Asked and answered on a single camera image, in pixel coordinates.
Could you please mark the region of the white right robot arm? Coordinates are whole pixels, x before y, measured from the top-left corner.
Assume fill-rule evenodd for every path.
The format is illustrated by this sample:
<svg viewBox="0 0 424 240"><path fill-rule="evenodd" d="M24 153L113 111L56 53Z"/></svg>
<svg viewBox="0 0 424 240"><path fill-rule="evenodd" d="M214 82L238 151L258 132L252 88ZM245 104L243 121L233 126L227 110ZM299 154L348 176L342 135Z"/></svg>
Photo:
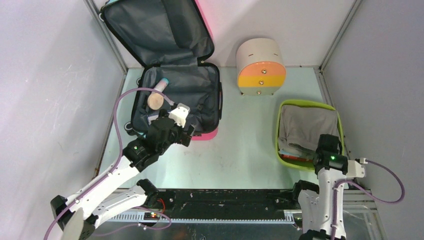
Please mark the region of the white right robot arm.
<svg viewBox="0 0 424 240"><path fill-rule="evenodd" d="M363 178L366 170L357 160L342 154L342 143L331 134L319 137L313 156L318 184L299 181L291 204L301 209L301 240L345 240L343 194L346 180Z"/></svg>

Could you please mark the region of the green plastic bin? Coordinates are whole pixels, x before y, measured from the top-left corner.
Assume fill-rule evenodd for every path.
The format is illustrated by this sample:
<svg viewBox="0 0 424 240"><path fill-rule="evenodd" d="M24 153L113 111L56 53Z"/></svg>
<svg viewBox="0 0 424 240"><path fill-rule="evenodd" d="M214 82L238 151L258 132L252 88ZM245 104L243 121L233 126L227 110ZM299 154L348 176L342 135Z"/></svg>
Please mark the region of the green plastic bin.
<svg viewBox="0 0 424 240"><path fill-rule="evenodd" d="M333 106L306 99L288 99L280 104L274 145L281 164L313 171L312 159L322 134L338 137L340 144L336 149L346 153L342 121Z"/></svg>

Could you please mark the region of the pink and teal kids suitcase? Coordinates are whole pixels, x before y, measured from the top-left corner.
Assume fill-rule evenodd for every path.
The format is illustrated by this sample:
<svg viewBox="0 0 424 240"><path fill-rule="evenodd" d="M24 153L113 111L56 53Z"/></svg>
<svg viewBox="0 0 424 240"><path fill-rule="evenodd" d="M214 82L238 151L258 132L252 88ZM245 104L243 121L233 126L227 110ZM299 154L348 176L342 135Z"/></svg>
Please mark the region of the pink and teal kids suitcase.
<svg viewBox="0 0 424 240"><path fill-rule="evenodd" d="M149 89L162 78L169 80L163 93L190 107L186 126L194 125L195 140L211 140L222 117L223 89L220 71L208 62L215 45L194 0L110 0L100 10L109 31L140 63L131 119L124 125L130 136L142 136Z"/></svg>

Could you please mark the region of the beige orange round storage box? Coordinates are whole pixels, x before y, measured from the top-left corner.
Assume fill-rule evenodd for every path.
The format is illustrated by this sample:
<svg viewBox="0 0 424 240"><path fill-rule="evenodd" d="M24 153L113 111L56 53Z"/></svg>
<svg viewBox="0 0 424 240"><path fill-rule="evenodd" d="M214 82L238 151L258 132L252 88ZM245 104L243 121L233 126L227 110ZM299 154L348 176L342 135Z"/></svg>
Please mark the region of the beige orange round storage box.
<svg viewBox="0 0 424 240"><path fill-rule="evenodd" d="M283 86L287 70L275 40L249 39L239 46L235 57L242 96L272 96Z"/></svg>

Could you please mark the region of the grey ribbed garment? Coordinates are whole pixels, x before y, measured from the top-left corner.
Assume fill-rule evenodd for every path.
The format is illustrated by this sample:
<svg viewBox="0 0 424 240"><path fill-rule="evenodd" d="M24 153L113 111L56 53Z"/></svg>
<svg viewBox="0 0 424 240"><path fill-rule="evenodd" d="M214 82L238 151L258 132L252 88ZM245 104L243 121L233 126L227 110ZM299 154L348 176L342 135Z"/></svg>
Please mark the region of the grey ribbed garment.
<svg viewBox="0 0 424 240"><path fill-rule="evenodd" d="M340 137L336 111L319 107L282 106L278 150L299 155L313 154L321 134Z"/></svg>

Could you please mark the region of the light blue garment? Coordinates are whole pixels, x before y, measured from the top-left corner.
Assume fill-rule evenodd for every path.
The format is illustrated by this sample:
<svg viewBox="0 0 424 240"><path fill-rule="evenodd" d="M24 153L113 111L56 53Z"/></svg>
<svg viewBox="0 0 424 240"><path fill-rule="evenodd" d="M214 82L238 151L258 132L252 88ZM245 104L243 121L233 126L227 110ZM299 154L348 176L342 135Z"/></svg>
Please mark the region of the light blue garment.
<svg viewBox="0 0 424 240"><path fill-rule="evenodd" d="M286 152L284 150L279 150L278 154L282 157L285 157L285 158L301 158L302 157L301 154L290 153L290 152Z"/></svg>

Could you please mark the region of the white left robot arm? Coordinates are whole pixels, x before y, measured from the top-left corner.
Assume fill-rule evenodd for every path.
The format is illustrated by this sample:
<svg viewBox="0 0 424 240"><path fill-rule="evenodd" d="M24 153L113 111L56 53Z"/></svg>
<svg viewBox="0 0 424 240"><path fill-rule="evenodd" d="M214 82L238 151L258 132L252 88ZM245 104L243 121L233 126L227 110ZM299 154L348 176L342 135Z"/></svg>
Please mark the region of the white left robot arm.
<svg viewBox="0 0 424 240"><path fill-rule="evenodd" d="M50 205L54 223L62 230L64 240L85 240L107 220L132 208L153 208L158 194L150 189L151 182L142 179L133 187L112 195L123 183L157 162L173 144L189 146L194 127L184 130L190 109L180 105L171 111L162 109L145 137L121 147L119 157L103 173L78 192L63 197L57 195Z"/></svg>

